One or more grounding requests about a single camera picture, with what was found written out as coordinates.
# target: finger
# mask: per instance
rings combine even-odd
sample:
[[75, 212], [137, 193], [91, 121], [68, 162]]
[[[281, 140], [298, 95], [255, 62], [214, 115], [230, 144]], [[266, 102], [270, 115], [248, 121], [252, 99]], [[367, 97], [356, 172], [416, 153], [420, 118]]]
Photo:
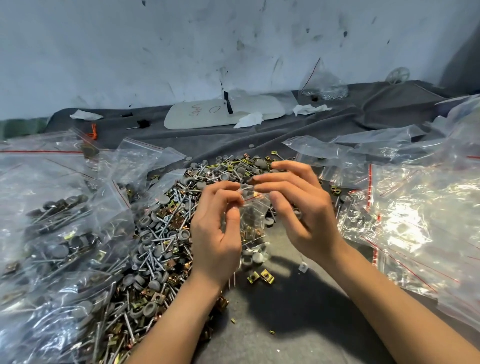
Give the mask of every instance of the finger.
[[279, 162], [272, 162], [271, 166], [276, 170], [288, 170], [292, 173], [295, 173], [312, 186], [321, 188], [317, 176], [308, 164], [294, 162], [293, 160], [281, 160]]
[[222, 241], [238, 249], [240, 254], [240, 211], [237, 206], [228, 208], [225, 214], [225, 235]]
[[208, 210], [209, 204], [212, 202], [213, 197], [219, 190], [233, 190], [236, 191], [240, 188], [240, 183], [238, 182], [231, 182], [231, 181], [222, 181], [216, 182], [213, 184], [209, 184], [204, 188], [202, 191], [202, 195], [200, 196], [200, 200], [198, 202], [197, 210], [195, 215], [202, 217], [205, 212]]
[[222, 214], [227, 210], [229, 204], [243, 205], [241, 193], [238, 191], [218, 190], [208, 206], [207, 214], [212, 219], [209, 222], [212, 226], [220, 226]]
[[254, 188], [256, 191], [263, 193], [279, 191], [288, 201], [298, 206], [300, 210], [308, 211], [309, 209], [308, 205], [311, 195], [290, 182], [265, 182], [255, 185]]
[[293, 174], [292, 172], [265, 173], [253, 178], [253, 184], [282, 181], [290, 182], [291, 184], [309, 193], [317, 192], [316, 187], [312, 186], [310, 183], [300, 178], [296, 174]]
[[308, 234], [300, 220], [295, 216], [292, 206], [285, 196], [278, 191], [272, 191], [270, 192], [270, 201], [272, 201], [272, 205], [282, 221], [290, 241], [294, 241], [299, 236]]

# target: orange string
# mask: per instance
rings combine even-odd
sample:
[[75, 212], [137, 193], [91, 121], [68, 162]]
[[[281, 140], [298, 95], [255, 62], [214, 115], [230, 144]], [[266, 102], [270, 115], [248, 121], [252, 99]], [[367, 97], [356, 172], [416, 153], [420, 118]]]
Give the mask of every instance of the orange string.
[[87, 134], [90, 138], [93, 140], [96, 140], [97, 134], [96, 134], [96, 124], [92, 123], [92, 132]]

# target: person's right hand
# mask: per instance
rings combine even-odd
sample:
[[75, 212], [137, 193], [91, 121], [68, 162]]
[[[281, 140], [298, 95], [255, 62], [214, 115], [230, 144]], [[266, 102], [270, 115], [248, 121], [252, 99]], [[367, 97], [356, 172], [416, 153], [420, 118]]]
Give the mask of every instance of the person's right hand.
[[[323, 190], [309, 165], [285, 160], [272, 162], [272, 168], [287, 172], [255, 176], [251, 183], [256, 191], [270, 193], [272, 205], [298, 251], [321, 264], [334, 248], [345, 244], [337, 229], [329, 193]], [[290, 203], [302, 213], [301, 221]]]

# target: gray fabric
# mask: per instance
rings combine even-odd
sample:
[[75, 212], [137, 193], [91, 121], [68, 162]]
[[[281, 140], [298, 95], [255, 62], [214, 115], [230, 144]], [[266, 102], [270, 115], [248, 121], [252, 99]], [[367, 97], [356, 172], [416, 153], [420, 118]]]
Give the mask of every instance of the gray fabric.
[[[457, 96], [447, 90], [432, 91], [433, 87], [419, 82], [390, 86], [386, 83], [349, 85], [348, 98], [325, 102], [332, 111], [309, 116], [285, 116], [264, 121], [245, 129], [233, 125], [204, 129], [168, 130], [163, 119], [169, 107], [134, 110], [93, 109], [105, 118], [97, 121], [98, 142], [116, 148], [122, 138], [173, 147], [192, 156], [194, 161], [216, 156], [268, 155], [276, 150], [283, 158], [295, 152], [281, 144], [287, 138], [312, 135], [320, 140], [371, 129], [422, 125], [436, 116], [434, 103], [445, 97]], [[314, 106], [301, 98], [303, 105]], [[90, 132], [90, 122], [74, 121], [69, 114], [75, 109], [55, 113], [47, 132], [75, 126]], [[134, 116], [120, 117], [131, 111]], [[146, 129], [125, 130], [136, 121], [147, 119]], [[237, 275], [237, 288], [225, 292], [230, 300], [227, 312], [214, 322], [213, 339], [201, 345], [197, 363], [393, 363], [393, 359], [355, 307], [315, 263], [306, 274], [297, 268], [298, 252], [289, 243], [282, 227], [276, 224], [268, 232], [273, 257], [265, 267], [276, 277], [272, 286], [246, 280], [246, 272]], [[229, 318], [236, 319], [232, 324]], [[274, 330], [273, 336], [268, 333]]]

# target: crumpled tissue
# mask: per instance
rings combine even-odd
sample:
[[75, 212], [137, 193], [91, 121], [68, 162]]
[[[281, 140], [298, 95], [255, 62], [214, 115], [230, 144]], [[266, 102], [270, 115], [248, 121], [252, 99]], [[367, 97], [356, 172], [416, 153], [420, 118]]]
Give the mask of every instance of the crumpled tissue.
[[239, 122], [235, 124], [233, 129], [246, 128], [252, 125], [260, 125], [264, 120], [263, 114], [261, 112], [253, 112], [239, 119]]
[[98, 119], [103, 118], [102, 115], [94, 114], [92, 112], [83, 111], [83, 110], [77, 110], [72, 115], [70, 115], [70, 117], [72, 119], [83, 119], [83, 120], [87, 120], [87, 121], [94, 121], [94, 120], [98, 120]]
[[295, 113], [295, 116], [297, 116], [298, 114], [310, 115], [314, 112], [330, 111], [331, 109], [332, 108], [329, 108], [327, 105], [320, 105], [316, 108], [314, 108], [312, 105], [297, 105], [293, 108], [293, 112]]

